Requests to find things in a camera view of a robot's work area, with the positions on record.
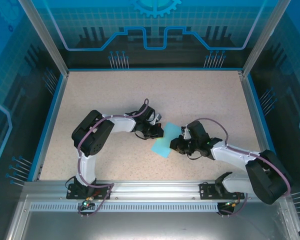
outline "speckled tabletop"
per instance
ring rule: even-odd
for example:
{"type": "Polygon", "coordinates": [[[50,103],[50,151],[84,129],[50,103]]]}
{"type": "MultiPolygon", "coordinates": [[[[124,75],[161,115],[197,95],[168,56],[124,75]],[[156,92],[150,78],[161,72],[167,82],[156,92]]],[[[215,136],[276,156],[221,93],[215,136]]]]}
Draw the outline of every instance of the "speckled tabletop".
{"type": "MultiPolygon", "coordinates": [[[[259,151],[256,133],[236,71],[90,71],[71,72],[48,147],[41,180],[66,180],[77,172],[71,134],[91,110],[124,114],[138,110],[144,99],[162,115],[161,123],[184,126],[207,117],[224,125],[229,143],[259,151]]],[[[222,129],[202,122],[210,137],[224,139],[222,129]]],[[[133,133],[109,136],[98,153],[99,180],[211,180],[234,166],[209,158],[189,160],[172,151],[164,158],[153,151],[154,139],[133,133]]]]}

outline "enclosure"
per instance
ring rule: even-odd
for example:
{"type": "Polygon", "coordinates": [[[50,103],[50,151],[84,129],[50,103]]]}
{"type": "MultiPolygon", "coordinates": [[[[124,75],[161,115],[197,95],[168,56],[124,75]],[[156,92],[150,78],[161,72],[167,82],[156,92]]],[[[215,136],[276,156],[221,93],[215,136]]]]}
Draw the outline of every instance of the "enclosure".
{"type": "Polygon", "coordinates": [[[0,0],[0,240],[56,238],[300,239],[300,0],[0,0]],[[114,186],[81,219],[82,199],[67,199],[73,131],[146,98],[164,138],[110,134],[95,174],[114,186]],[[273,151],[291,195],[243,194],[223,216],[234,198],[201,186],[244,171],[166,142],[198,118],[233,146],[273,151]]]}

